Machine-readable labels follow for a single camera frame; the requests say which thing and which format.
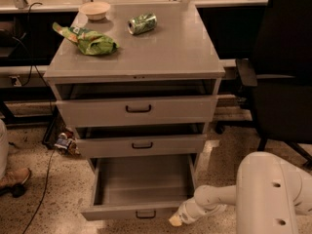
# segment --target green chip bag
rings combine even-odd
[[[54,22],[53,30],[75,44],[84,55],[107,55],[118,49],[113,39],[88,28],[62,27]]]

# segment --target bowl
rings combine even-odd
[[[110,4],[105,2],[88,2],[80,6],[79,12],[85,14],[89,20],[102,20],[106,12],[110,9]]]

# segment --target floor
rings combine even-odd
[[[237,107],[218,107],[214,120],[249,118]],[[201,155],[196,172],[198,185],[232,185],[238,166],[247,154],[254,152],[258,136],[253,129],[227,128],[223,135],[210,130],[208,146]],[[88,162],[80,156],[62,155],[42,144],[46,125],[9,128],[8,169],[28,167],[31,179],[26,193],[0,198],[0,233],[8,234],[118,234],[118,233],[236,233],[235,207],[218,216],[203,217],[192,225],[172,227],[167,219],[126,219],[87,221],[81,211],[88,208],[94,175]],[[269,141],[267,150],[300,166],[304,160],[283,143]],[[312,216],[298,216],[300,234],[312,231]]]

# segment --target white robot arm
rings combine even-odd
[[[273,154],[255,152],[242,161],[236,186],[198,187],[170,223],[190,224],[227,205],[236,206],[238,234],[298,233],[295,214],[312,215],[312,176]]]

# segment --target person's foot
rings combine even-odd
[[[0,179],[0,190],[5,187],[13,187],[16,184],[24,184],[30,177],[29,168],[21,168],[13,172],[6,172]]]

